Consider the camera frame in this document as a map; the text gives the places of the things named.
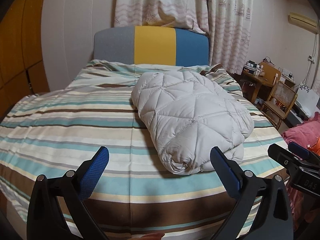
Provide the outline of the person's hand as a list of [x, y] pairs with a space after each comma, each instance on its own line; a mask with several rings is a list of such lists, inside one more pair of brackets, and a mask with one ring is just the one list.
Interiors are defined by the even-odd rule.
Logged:
[[165, 233], [158, 232], [158, 233], [150, 233], [143, 235], [137, 238], [131, 238], [130, 240], [161, 240], [164, 237]]

